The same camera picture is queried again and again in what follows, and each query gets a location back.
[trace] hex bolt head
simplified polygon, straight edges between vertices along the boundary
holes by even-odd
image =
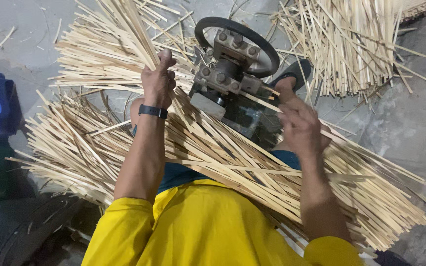
[[[227,38],[228,36],[226,36],[224,32],[220,33],[220,35],[218,36],[218,39],[220,39],[220,41],[222,42],[226,41]]]
[[[249,48],[248,53],[249,53],[249,55],[255,55],[257,53],[257,50],[256,50],[256,48],[251,47],[251,48]]]
[[[239,86],[237,83],[232,83],[232,84],[231,84],[231,88],[232,88],[233,90],[238,90],[238,89],[240,88],[240,86]]]
[[[204,76],[209,76],[209,75],[210,75],[210,73],[211,73],[210,69],[208,69],[208,68],[204,68],[204,69],[202,69],[202,74],[203,74]]]
[[[218,73],[218,75],[216,75],[216,81],[218,83],[223,83],[226,81],[226,76],[223,73]]]
[[[236,46],[240,46],[240,45],[241,45],[241,43],[242,43],[242,39],[243,39],[242,35],[240,35],[240,34],[236,34],[236,35],[234,36],[233,43],[234,43]]]

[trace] bundle of bamboo strips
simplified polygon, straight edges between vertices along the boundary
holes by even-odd
[[[61,76],[50,78],[55,80],[50,86],[122,89],[143,94],[140,78],[143,68],[155,68],[159,60],[157,52],[169,48],[180,63],[171,68],[176,73],[177,84],[187,90],[192,87],[195,66],[188,56],[193,56],[195,39],[176,37],[167,32],[181,25],[180,21],[192,12],[187,12],[164,30],[145,13],[150,10],[143,9],[146,5],[136,9],[132,1],[97,0],[103,15],[77,0],[75,2],[86,14],[75,13],[79,18],[69,25],[72,31],[64,31],[64,36],[56,44],[56,50],[62,55],[57,61],[65,70],[59,71]],[[142,21],[160,33],[149,39]],[[161,35],[167,36],[169,42],[157,42]]]
[[[426,6],[426,1],[414,4]],[[313,79],[306,83],[307,99],[318,90],[320,96],[358,94],[367,101],[376,88],[394,76],[394,67],[410,93],[403,70],[426,81],[395,58],[401,58],[397,49],[426,58],[395,44],[400,21],[415,15],[406,7],[406,1],[301,0],[287,7],[280,2],[280,11],[270,19],[290,41],[288,51],[279,51],[281,57],[302,56],[314,67]]]
[[[133,90],[125,82],[139,83],[139,77],[131,75],[139,74],[145,65],[156,67],[154,47],[142,33],[145,30],[134,5],[127,5],[127,0],[98,3],[110,19],[80,5],[89,15],[84,17],[85,25],[75,26],[74,31],[67,33],[70,37],[60,42],[67,45],[61,49],[62,60],[73,67],[66,66],[70,73],[59,77],[57,83],[72,85],[69,80],[78,74],[77,82],[83,85],[88,82],[89,72],[89,82],[103,85],[100,90],[109,88],[106,84],[112,84],[113,89]],[[180,62],[178,69],[184,69],[186,64]],[[243,193],[258,202],[279,227],[283,223],[306,239],[300,220],[301,172],[191,106],[184,89],[177,88],[171,94],[173,104],[165,135],[167,160]],[[26,125],[32,131],[28,136],[34,156],[17,151],[32,161],[9,160],[26,164],[36,177],[51,178],[65,186],[65,191],[106,206],[113,201],[115,181],[133,141],[131,133],[120,127],[129,121],[117,124],[84,97],[76,99],[60,95],[59,102],[48,102],[43,98],[47,114],[37,114],[39,121],[31,118]],[[410,195],[388,181],[405,186],[409,180],[424,183],[422,178],[348,141],[336,131],[323,134],[333,141],[325,150],[325,170],[357,247],[386,250],[400,233],[416,224],[426,225],[424,212],[408,200]]]
[[[115,122],[83,97],[60,99],[44,99],[47,114],[37,114],[39,121],[27,120],[34,155],[16,152],[33,161],[10,160],[80,197],[110,205],[133,137],[120,127],[90,135]],[[424,212],[408,200],[410,195],[386,180],[423,183],[422,178],[335,131],[328,136],[333,142],[325,150],[326,172],[356,245],[386,250],[400,233],[426,225]],[[176,89],[166,121],[165,150],[167,161],[186,165],[274,210],[270,215],[276,221],[306,239],[300,220],[301,172],[191,106],[181,89]]]
[[[402,7],[402,20],[411,19],[426,12],[426,0],[395,0],[394,9]]]

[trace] black rubber wheel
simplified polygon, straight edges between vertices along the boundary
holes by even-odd
[[[272,63],[269,69],[250,70],[250,71],[246,71],[247,74],[256,76],[261,79],[261,78],[265,78],[270,75],[273,75],[275,72],[277,72],[277,69],[279,69],[280,59],[275,49],[272,47],[272,45],[268,41],[266,41],[261,35],[259,35],[257,32],[253,31],[252,29],[238,22],[235,22],[223,17],[202,18],[196,24],[195,38],[198,40],[198,43],[204,48],[211,47],[210,43],[206,40],[205,36],[203,35],[203,30],[207,27],[225,28],[232,32],[241,34],[243,35],[243,37],[251,40],[257,46],[259,46],[259,48],[261,48],[269,56],[269,59]]]

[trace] man's hand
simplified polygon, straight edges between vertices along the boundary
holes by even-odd
[[[283,113],[278,116],[284,126],[284,141],[299,158],[316,157],[323,153],[330,139],[321,136],[322,129],[317,112],[299,97],[293,97],[279,106]]]
[[[176,86],[175,72],[168,70],[177,62],[172,58],[172,51],[165,49],[157,54],[160,65],[155,71],[147,66],[141,74],[142,87],[144,88],[144,105],[167,109],[172,104],[169,90]]]

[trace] black wristwatch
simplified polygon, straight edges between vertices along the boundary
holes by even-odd
[[[163,108],[157,108],[157,107],[146,106],[146,105],[139,106],[139,115],[146,114],[146,115],[157,116],[162,119],[166,119],[168,113],[169,112],[167,112],[167,110]]]

